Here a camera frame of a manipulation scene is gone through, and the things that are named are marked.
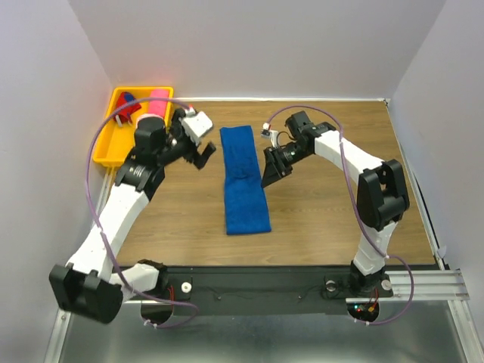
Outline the blue towel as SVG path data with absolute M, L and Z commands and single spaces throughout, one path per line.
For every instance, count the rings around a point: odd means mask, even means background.
M 271 222 L 250 126 L 220 129 L 225 167 L 225 229 L 228 235 L 262 234 Z

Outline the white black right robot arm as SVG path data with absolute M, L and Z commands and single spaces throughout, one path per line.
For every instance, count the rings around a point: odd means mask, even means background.
M 357 295 L 373 290 L 383 278 L 387 248 L 398 222 L 410 206 L 402 164 L 382 160 L 343 136 L 337 122 L 314 124 L 303 110 L 285 122 L 290 142 L 281 144 L 271 122 L 261 136 L 271 142 L 264 150 L 262 187 L 287 177 L 293 165 L 311 155 L 322 157 L 343 171 L 361 238 L 350 265 L 349 289 Z

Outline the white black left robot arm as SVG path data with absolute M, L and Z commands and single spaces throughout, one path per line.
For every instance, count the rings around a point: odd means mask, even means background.
M 55 265 L 49 282 L 60 309 L 108 324 L 122 304 L 134 296 L 177 306 L 167 267 L 142 259 L 122 270 L 116 256 L 141 211 L 165 178 L 165 168 L 185 159 L 202 169 L 216 151 L 198 147 L 213 129 L 212 120 L 195 110 L 177 109 L 167 127 L 162 117 L 148 113 L 138 119 L 134 146 L 118 169 L 109 197 L 94 226 L 66 265 Z

